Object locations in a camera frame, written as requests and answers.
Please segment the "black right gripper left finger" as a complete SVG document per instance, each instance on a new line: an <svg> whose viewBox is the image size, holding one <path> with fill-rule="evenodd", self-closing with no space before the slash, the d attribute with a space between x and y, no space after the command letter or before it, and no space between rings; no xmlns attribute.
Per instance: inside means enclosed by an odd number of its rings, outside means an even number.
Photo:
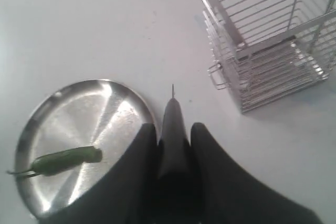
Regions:
<svg viewBox="0 0 336 224"><path fill-rule="evenodd" d="M121 158L91 189L39 223L146 223L156 147L154 124L143 124Z"/></svg>

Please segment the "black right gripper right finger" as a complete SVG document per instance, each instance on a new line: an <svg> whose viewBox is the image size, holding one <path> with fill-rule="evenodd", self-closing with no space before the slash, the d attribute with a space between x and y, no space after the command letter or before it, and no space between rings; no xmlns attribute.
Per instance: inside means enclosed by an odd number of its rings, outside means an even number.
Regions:
<svg viewBox="0 0 336 224"><path fill-rule="evenodd" d="M203 223L321 223L312 210L257 180L217 143L203 123L191 128L204 197Z"/></svg>

